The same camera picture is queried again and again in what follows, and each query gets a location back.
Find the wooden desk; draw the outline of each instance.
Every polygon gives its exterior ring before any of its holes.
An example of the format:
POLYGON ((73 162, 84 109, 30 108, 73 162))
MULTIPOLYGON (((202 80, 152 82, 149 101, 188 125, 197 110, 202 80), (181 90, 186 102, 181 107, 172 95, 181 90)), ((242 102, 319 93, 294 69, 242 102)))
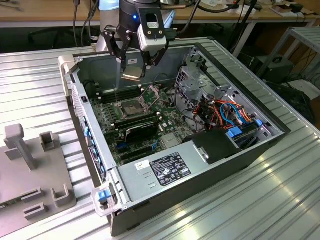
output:
MULTIPOLYGON (((0 28, 28 28, 28 27, 70 27, 73 25, 75 6, 72 0, 20 0, 20 7, 23 12, 14 9, 0 7, 0 28)), ((90 0, 81 0, 78 7, 76 26, 82 26, 88 17, 90 0)), ((270 5, 263 5, 262 11, 257 11, 248 19, 242 38, 240 39, 233 55, 238 56, 245 45, 248 37, 257 23, 296 23, 308 22, 307 26, 311 27, 319 16, 308 15, 282 17, 272 10, 270 5)), ((174 24, 185 24, 189 19, 192 7, 177 10, 174 24)), ((92 26, 100 25, 100 14, 96 11, 92 26)), ((213 24, 213 23, 237 23, 239 15, 235 12, 209 13, 198 9, 195 13, 193 24, 213 24)))
MULTIPOLYGON (((212 8, 206 4, 204 4, 206 8, 211 8, 211 9, 219 9, 218 6, 215 8, 212 8)), ((276 14, 274 11, 270 9, 270 5, 265 5, 261 4, 263 9, 261 11, 256 11, 253 16, 250 16, 248 19, 248 23, 250 22, 256 22, 256 23, 284 23, 284 22, 289 22, 289 23, 295 23, 295 22, 314 22, 319 18, 319 16, 316 15, 308 15, 305 16, 305 18, 301 16, 289 16, 289 17, 283 17, 278 14, 276 14)), ((192 7, 186 8, 186 9, 181 9, 177 10, 174 18, 174 23, 175 24, 183 24, 186 23, 191 12, 192 12, 192 7)), ((222 12, 222 13, 210 13, 206 11, 202 11, 198 9, 195 12, 195 15, 193 17, 193 24, 208 24, 212 21, 212 23, 234 23, 235 20, 236 22, 239 19, 239 14, 235 12, 222 12)))
MULTIPOLYGON (((255 25, 257 23, 303 23, 306 22, 307 27, 312 27, 317 19, 319 19, 319 16, 316 15, 307 15, 303 16, 301 15, 295 15, 295 16, 280 16, 276 14, 274 11, 272 11, 271 5, 261 4, 263 9, 261 11, 256 11, 254 15, 250 16, 247 20, 247 23, 249 23, 239 40, 233 55, 235 57, 238 57, 240 54, 242 48, 244 47, 246 41, 248 40, 251 32, 253 31, 255 25)), ((175 14, 175 18, 173 23, 175 24, 185 24, 192 12, 192 7, 177 10, 175 14)), ((198 9, 195 12, 195 15, 192 20, 192 24, 225 24, 225 23, 237 23, 239 20, 239 14, 235 12, 222 12, 222 13, 210 13, 206 11, 202 11, 198 9)))
MULTIPOLYGON (((82 26, 88 17, 90 0, 81 0, 77 10, 76 26, 82 26)), ((0 6, 0 28, 70 27, 73 25, 75 5, 73 0, 20 0, 17 11, 0 6)), ((99 11, 91 25, 99 26, 99 11)))

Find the power supply label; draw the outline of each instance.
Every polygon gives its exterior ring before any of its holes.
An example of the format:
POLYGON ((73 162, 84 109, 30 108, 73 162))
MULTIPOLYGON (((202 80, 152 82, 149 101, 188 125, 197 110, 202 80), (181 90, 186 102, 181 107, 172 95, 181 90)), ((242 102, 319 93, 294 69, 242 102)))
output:
POLYGON ((161 186, 167 186, 191 174, 178 152, 150 162, 161 186))

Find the electronic device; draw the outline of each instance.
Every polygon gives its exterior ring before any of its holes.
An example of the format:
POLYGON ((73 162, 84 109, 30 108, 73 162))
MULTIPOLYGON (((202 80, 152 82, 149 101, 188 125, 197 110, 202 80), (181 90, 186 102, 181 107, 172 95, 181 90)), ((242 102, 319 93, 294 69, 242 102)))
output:
MULTIPOLYGON (((268 56, 254 57, 253 61, 251 61, 249 65, 249 69, 253 73, 257 74, 267 58, 268 56)), ((276 84, 284 83, 287 81, 287 77, 294 67, 295 65, 290 60, 277 54, 261 76, 261 79, 265 79, 268 82, 276 84)))
MULTIPOLYGON (((139 80, 123 80, 115 58, 59 59, 100 185, 91 198, 112 236, 247 168, 290 132, 200 44, 169 47, 139 80)), ((140 51, 126 64, 143 68, 140 51)))
POLYGON ((291 12, 293 13, 300 13, 301 10, 304 8, 302 4, 290 4, 291 12))

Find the aluminum work table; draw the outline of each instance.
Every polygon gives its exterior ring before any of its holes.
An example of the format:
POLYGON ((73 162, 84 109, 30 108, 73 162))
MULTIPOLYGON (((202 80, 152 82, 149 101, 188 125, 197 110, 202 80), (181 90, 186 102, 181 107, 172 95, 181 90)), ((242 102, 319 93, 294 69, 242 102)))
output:
MULTIPOLYGON (((245 170, 112 238, 107 218, 99 217, 91 203, 93 183, 68 111, 57 60, 61 55, 91 52, 91 48, 2 54, 0 144, 4 144, 4 126, 12 123, 23 125, 26 139, 46 131, 59 134, 77 199, 73 208, 4 240, 320 238, 320 132, 217 42, 195 38, 178 43, 195 42, 214 55, 292 132, 245 170)), ((215 69, 208 71, 215 77, 215 69)))

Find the chip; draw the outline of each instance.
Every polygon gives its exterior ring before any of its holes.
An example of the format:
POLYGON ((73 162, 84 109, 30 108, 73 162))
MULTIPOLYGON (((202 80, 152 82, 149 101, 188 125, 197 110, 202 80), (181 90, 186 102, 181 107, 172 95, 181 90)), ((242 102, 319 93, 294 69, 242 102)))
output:
POLYGON ((121 103, 121 109, 123 113, 127 115, 140 114, 144 112, 144 109, 142 108, 140 102, 137 99, 123 101, 121 103))
POLYGON ((178 139, 175 137, 173 133, 169 133, 166 135, 163 135, 161 137, 162 142, 166 146, 167 149, 175 147, 179 145, 180 143, 178 142, 178 139))

